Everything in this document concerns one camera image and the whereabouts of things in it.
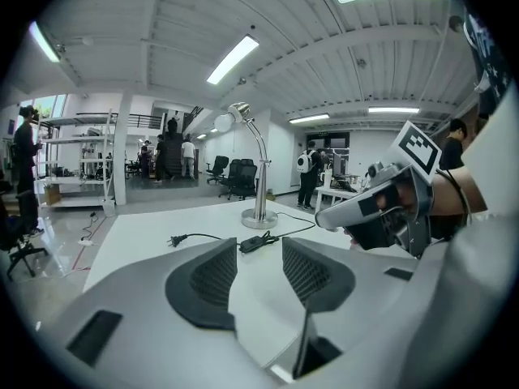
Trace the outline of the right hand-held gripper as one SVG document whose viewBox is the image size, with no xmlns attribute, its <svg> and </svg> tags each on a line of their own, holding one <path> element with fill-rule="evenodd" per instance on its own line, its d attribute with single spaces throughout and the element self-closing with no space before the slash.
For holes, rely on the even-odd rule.
<svg viewBox="0 0 519 389">
<path fill-rule="evenodd" d="M 364 250 L 396 245 L 421 257 L 431 243 L 431 185 L 440 157 L 440 148 L 415 124 L 406 122 L 382 159 L 368 168 L 369 190 L 319 210 L 315 223 L 322 229 L 344 227 Z M 376 196 L 399 182 L 414 187 L 415 211 L 402 207 L 380 210 Z"/>
</svg>

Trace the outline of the white metal shelf rack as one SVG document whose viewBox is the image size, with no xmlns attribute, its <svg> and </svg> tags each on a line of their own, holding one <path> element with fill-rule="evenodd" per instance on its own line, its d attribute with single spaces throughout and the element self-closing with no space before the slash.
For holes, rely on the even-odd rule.
<svg viewBox="0 0 519 389">
<path fill-rule="evenodd" d="M 43 118 L 36 128 L 42 149 L 36 156 L 35 191 L 42 208 L 102 207 L 114 199 L 113 145 L 116 125 L 84 122 L 77 114 Z M 58 184 L 62 199 L 45 205 L 44 187 Z"/>
</svg>

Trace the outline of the cardboard box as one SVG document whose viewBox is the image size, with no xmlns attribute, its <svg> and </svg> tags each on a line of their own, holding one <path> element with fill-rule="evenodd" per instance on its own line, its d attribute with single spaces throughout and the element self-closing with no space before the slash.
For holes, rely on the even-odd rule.
<svg viewBox="0 0 519 389">
<path fill-rule="evenodd" d="M 58 184 L 50 184 L 44 187 L 45 205 L 50 207 L 59 203 L 62 199 Z"/>
</svg>

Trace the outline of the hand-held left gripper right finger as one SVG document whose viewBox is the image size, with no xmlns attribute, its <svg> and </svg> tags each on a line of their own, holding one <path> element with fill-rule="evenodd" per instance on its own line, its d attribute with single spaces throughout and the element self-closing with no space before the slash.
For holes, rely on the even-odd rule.
<svg viewBox="0 0 519 389">
<path fill-rule="evenodd" d="M 290 389 L 397 389 L 414 330 L 401 304 L 417 266 L 283 239 L 283 273 L 301 310 Z"/>
</svg>

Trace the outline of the person's black star-print shirt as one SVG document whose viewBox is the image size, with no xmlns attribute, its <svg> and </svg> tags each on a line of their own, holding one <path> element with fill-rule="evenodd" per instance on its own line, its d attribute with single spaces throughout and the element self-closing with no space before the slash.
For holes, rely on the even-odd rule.
<svg viewBox="0 0 519 389">
<path fill-rule="evenodd" d="M 465 10 L 463 30 L 476 67 L 478 115 L 488 119 L 503 100 L 513 75 L 486 24 L 469 9 Z"/>
</svg>

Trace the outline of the silver metal stand base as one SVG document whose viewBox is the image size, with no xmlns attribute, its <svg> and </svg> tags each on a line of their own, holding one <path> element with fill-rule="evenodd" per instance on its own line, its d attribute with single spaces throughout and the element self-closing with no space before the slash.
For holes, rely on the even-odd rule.
<svg viewBox="0 0 519 389">
<path fill-rule="evenodd" d="M 254 136 L 259 149 L 259 180 L 256 187 L 255 206 L 242 212 L 242 224 L 251 229 L 269 230 L 276 226 L 278 215 L 267 209 L 267 170 L 271 161 L 268 158 L 267 146 L 254 118 L 249 118 L 250 106 L 246 102 L 230 105 L 227 112 L 219 115 L 214 126 L 220 132 L 229 131 L 234 125 L 244 125 Z"/>
</svg>

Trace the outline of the white desk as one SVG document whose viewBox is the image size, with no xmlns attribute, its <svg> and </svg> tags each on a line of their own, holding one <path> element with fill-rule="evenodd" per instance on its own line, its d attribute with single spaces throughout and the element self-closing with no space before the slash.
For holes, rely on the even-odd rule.
<svg viewBox="0 0 519 389">
<path fill-rule="evenodd" d="M 317 212 L 319 212 L 321 210 L 321 204 L 322 204 L 322 199 L 323 199 L 324 195 L 332 198 L 332 202 L 331 202 L 332 206 L 335 205 L 335 202 L 337 199 L 347 200 L 347 199 L 353 198 L 355 195 L 358 195 L 358 192 L 338 190 L 338 189 L 333 189 L 331 187 L 325 187 L 325 186 L 317 187 L 315 191 L 317 192 L 317 198 L 316 198 L 316 203 L 315 203 L 315 214 L 317 214 Z"/>
</svg>

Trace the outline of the person's right forearm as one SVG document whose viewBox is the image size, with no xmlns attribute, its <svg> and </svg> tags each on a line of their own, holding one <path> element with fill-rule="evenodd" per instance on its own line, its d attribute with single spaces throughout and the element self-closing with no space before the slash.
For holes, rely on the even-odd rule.
<svg viewBox="0 0 519 389">
<path fill-rule="evenodd" d="M 454 216 L 464 213 L 463 203 L 451 179 L 459 185 L 465 195 L 468 208 L 473 213 L 484 212 L 487 205 L 466 166 L 450 170 L 446 177 L 437 173 L 432 182 L 434 204 L 431 208 L 433 216 Z"/>
</svg>

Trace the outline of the black office chair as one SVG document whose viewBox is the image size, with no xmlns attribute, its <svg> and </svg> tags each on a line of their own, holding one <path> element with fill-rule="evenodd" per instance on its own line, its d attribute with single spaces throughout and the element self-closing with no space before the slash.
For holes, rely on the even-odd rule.
<svg viewBox="0 0 519 389">
<path fill-rule="evenodd" d="M 229 158 L 227 156 L 216 156 L 214 163 L 211 165 L 207 163 L 207 183 L 215 182 L 219 183 L 223 178 L 223 173 L 229 164 Z"/>
<path fill-rule="evenodd" d="M 226 177 L 223 177 L 220 184 L 227 188 L 226 194 L 228 199 L 232 195 L 232 189 L 236 186 L 239 179 L 239 172 L 241 171 L 242 161 L 240 159 L 233 159 L 229 164 L 229 173 Z"/>
<path fill-rule="evenodd" d="M 6 277 L 10 282 L 13 281 L 12 272 L 20 262 L 25 265 L 32 278 L 36 276 L 35 271 L 28 263 L 28 256 L 49 255 L 45 247 L 34 246 L 29 238 L 32 230 L 28 221 L 28 194 L 18 195 L 17 200 L 19 202 L 19 214 L 10 215 L 3 201 L 3 192 L 0 193 L 0 251 L 6 252 L 9 259 Z"/>
<path fill-rule="evenodd" d="M 257 166 L 251 164 L 240 164 L 232 188 L 232 194 L 239 200 L 245 200 L 256 196 L 256 173 Z"/>
</svg>

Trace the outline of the person's right hand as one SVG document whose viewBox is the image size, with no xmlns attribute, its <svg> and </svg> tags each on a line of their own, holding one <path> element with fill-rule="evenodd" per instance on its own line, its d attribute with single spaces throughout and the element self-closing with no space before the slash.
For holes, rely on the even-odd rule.
<svg viewBox="0 0 519 389">
<path fill-rule="evenodd" d="M 414 212 L 416 208 L 414 187 L 408 182 L 394 184 L 377 194 L 376 203 L 380 210 L 402 207 L 407 212 Z"/>
</svg>

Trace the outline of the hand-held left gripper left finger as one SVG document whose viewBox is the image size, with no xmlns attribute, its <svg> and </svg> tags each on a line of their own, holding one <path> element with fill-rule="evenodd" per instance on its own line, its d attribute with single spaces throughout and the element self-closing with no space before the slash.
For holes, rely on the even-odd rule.
<svg viewBox="0 0 519 389">
<path fill-rule="evenodd" d="M 121 267 L 43 328 L 76 389 L 277 389 L 238 342 L 229 295 L 237 242 Z"/>
</svg>

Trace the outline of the person's white fabric garment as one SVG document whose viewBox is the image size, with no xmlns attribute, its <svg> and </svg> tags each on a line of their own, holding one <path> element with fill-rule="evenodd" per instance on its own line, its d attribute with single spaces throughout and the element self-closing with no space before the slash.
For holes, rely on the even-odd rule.
<svg viewBox="0 0 519 389">
<path fill-rule="evenodd" d="M 504 375 L 519 358 L 519 91 L 515 85 L 465 153 L 487 218 L 450 242 L 402 381 L 445 384 L 459 371 Z"/>
</svg>

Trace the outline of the black mezzanine railing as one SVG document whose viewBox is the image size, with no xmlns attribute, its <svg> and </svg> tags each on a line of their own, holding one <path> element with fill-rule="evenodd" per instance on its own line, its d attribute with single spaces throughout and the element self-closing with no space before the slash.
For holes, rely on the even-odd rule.
<svg viewBox="0 0 519 389">
<path fill-rule="evenodd" d="M 75 117 L 84 122 L 94 121 L 106 123 L 108 120 L 108 113 L 78 113 Z M 110 124 L 115 125 L 118 120 L 118 113 L 110 114 Z M 163 123 L 163 118 L 154 115 L 143 115 L 130 113 L 127 119 L 127 125 L 135 128 L 148 128 L 152 130 L 160 130 Z"/>
</svg>

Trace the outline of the black staircase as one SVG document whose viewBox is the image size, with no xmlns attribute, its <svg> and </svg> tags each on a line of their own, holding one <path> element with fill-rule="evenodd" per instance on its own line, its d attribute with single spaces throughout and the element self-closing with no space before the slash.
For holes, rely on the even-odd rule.
<svg viewBox="0 0 519 389">
<path fill-rule="evenodd" d="M 191 135 L 190 125 L 203 109 L 203 107 L 196 106 L 189 113 L 167 109 L 166 113 L 163 114 L 161 132 L 165 138 L 165 167 L 175 178 L 182 178 L 182 143 L 187 135 Z M 176 132 L 170 135 L 169 129 L 172 125 L 169 122 L 172 119 L 176 122 Z"/>
</svg>

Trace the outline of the white backpack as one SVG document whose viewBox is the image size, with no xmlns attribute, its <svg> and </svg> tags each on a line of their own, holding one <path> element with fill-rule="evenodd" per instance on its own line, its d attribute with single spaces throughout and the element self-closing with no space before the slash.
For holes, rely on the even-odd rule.
<svg viewBox="0 0 519 389">
<path fill-rule="evenodd" d="M 314 161 L 315 154 L 316 150 L 303 151 L 301 153 L 296 163 L 296 169 L 299 173 L 309 173 L 316 167 L 316 162 Z"/>
</svg>

